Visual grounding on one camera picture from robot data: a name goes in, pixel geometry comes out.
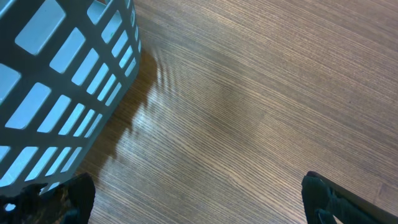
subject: wooden floor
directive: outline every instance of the wooden floor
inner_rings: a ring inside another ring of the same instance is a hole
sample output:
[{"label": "wooden floor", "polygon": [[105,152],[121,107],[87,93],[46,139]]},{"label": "wooden floor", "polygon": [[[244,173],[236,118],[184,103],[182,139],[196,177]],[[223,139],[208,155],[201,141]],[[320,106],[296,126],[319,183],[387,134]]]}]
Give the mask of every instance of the wooden floor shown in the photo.
[{"label": "wooden floor", "polygon": [[398,215],[395,0],[135,0],[92,223],[305,223],[314,170]]}]

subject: gray basket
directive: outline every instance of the gray basket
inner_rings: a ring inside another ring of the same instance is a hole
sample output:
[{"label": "gray basket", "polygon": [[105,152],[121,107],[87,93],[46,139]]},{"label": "gray basket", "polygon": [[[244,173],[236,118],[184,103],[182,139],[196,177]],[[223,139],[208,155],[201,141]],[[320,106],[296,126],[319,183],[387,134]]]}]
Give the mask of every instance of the gray basket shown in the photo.
[{"label": "gray basket", "polygon": [[0,195],[68,180],[138,74],[132,0],[0,1]]}]

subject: wood grain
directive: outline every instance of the wood grain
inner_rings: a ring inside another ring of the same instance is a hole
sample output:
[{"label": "wood grain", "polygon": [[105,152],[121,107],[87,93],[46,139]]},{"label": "wood grain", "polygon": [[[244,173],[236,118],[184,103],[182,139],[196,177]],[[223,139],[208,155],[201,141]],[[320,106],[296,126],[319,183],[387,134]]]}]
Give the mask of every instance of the wood grain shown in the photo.
[{"label": "wood grain", "polygon": [[309,170],[394,211],[395,1],[134,3],[138,78],[78,170],[92,223],[305,223]]}]

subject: black object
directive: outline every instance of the black object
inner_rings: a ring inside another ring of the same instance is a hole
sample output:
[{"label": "black object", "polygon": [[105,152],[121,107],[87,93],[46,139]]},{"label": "black object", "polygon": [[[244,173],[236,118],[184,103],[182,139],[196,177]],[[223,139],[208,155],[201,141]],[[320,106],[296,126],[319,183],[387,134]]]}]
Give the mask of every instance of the black object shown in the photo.
[{"label": "black object", "polygon": [[365,201],[314,171],[302,182],[302,197],[308,224],[398,223],[398,217]]},{"label": "black object", "polygon": [[[47,184],[31,184],[15,197],[0,196],[0,223],[88,223],[94,204],[95,186],[88,174],[76,176],[39,195]],[[5,211],[7,204],[16,207]]]}]

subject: laundry basket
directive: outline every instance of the laundry basket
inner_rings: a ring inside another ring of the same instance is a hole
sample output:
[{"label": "laundry basket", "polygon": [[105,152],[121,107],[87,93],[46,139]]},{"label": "laundry basket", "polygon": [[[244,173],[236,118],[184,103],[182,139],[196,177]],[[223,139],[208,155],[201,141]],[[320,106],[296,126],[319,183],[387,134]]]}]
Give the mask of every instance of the laundry basket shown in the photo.
[{"label": "laundry basket", "polygon": [[132,0],[0,1],[0,195],[68,180],[133,83]]}]

